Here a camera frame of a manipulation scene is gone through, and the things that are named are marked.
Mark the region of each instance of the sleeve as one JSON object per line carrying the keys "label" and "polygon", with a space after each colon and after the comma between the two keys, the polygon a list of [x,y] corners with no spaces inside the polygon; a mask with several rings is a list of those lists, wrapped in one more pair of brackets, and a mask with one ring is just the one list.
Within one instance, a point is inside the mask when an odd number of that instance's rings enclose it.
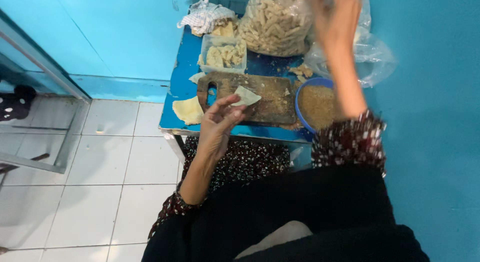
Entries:
{"label": "sleeve", "polygon": [[334,122],[317,132],[313,138],[313,167],[368,164],[378,167],[385,177],[385,153],[382,131],[386,124],[367,110],[356,119]]}
{"label": "sleeve", "polygon": [[155,230],[157,227],[161,225],[165,220],[170,218],[173,215],[185,215],[189,211],[199,209],[202,204],[199,205],[189,205],[183,201],[183,198],[179,194],[180,186],[182,185],[180,182],[177,186],[177,190],[168,197],[165,202],[163,202],[162,210],[158,214],[158,218],[150,229],[150,233],[148,234],[148,241],[152,238],[155,234]]}

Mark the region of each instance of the wooden cutting board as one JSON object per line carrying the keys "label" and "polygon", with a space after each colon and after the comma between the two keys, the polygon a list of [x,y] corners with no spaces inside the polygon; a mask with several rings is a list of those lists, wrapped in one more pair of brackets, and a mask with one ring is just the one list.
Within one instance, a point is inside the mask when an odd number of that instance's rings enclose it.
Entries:
{"label": "wooden cutting board", "polygon": [[197,96],[205,112],[208,85],[216,86],[216,99],[235,93],[238,86],[243,86],[261,96],[261,100],[250,105],[251,114],[245,121],[260,124],[291,124],[295,122],[295,93],[288,78],[260,75],[244,75],[213,72],[198,80]]}

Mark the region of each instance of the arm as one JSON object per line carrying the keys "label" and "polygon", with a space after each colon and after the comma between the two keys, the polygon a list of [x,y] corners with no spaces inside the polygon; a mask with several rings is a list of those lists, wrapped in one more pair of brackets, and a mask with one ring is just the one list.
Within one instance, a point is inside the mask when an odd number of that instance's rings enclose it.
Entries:
{"label": "arm", "polygon": [[230,95],[217,100],[205,112],[200,126],[197,155],[179,191],[187,204],[198,205],[204,201],[215,166],[225,155],[230,131],[245,119],[243,111],[246,105],[230,106],[239,100],[238,95]]}
{"label": "arm", "polygon": [[353,38],[362,10],[360,0],[335,0],[332,13],[323,0],[314,0],[317,42],[327,57],[344,116],[319,130],[311,151],[313,167],[368,164],[385,173],[385,153],[380,134],[386,125],[367,110],[353,58]]}
{"label": "arm", "polygon": [[240,97],[230,95],[217,100],[203,116],[197,154],[177,190],[163,203],[162,210],[148,234],[150,240],[165,220],[198,209],[207,196],[208,186],[217,162],[226,152],[230,131],[245,119],[246,105],[230,106]]}
{"label": "arm", "polygon": [[362,3],[360,0],[335,0],[335,9],[329,14],[323,1],[313,1],[317,42],[327,57],[344,115],[358,117],[367,109],[353,60],[353,38]]}

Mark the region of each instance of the cutting board handle hole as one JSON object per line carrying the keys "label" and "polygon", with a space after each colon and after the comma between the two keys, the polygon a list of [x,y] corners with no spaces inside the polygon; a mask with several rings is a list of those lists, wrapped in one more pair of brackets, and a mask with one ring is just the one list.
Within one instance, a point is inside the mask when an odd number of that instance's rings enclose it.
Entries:
{"label": "cutting board handle hole", "polygon": [[217,85],[214,82],[208,83],[207,89],[207,105],[212,106],[217,100]]}

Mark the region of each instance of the checkered cloth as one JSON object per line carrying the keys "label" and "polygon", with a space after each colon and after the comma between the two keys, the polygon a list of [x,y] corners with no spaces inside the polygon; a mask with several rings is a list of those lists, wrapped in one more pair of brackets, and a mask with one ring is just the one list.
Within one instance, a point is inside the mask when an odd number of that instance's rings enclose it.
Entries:
{"label": "checkered cloth", "polygon": [[207,34],[213,31],[216,25],[224,24],[225,19],[234,18],[235,13],[222,5],[200,0],[190,7],[190,14],[177,23],[177,27],[189,25],[197,34]]}

